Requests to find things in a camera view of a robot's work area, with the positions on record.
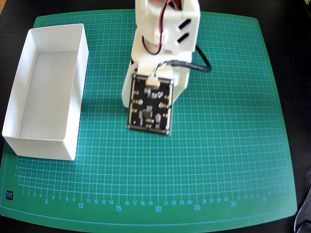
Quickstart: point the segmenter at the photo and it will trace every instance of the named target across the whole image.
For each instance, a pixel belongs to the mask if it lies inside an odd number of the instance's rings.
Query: green cutting mat
[[[89,47],[76,159],[16,157],[5,144],[2,215],[78,231],[207,232],[295,213],[282,110],[256,19],[202,13],[197,43],[213,72],[191,72],[171,137],[126,130],[121,89],[134,10],[44,16],[35,27],[71,23],[84,23]],[[202,62],[196,52],[193,60]]]

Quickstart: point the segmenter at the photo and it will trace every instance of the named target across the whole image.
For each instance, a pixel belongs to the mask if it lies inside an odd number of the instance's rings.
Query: electronic component
[[[169,135],[171,133],[173,80],[157,78],[147,85],[148,76],[132,78],[127,126],[129,129]]]

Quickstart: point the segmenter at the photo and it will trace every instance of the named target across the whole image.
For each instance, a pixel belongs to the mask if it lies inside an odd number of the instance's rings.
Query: white cardboard box
[[[2,130],[17,155],[74,160],[87,60],[83,24],[29,30]]]

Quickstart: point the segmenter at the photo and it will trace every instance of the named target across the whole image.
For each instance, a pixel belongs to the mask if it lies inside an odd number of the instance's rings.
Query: circuit board
[[[173,80],[158,78],[158,86],[146,84],[148,77],[134,74],[127,126],[129,129],[170,135]]]

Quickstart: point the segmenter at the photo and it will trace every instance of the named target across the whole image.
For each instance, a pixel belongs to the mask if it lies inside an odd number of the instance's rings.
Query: label
[[[13,192],[12,191],[6,191],[6,198],[8,200],[13,200]]]

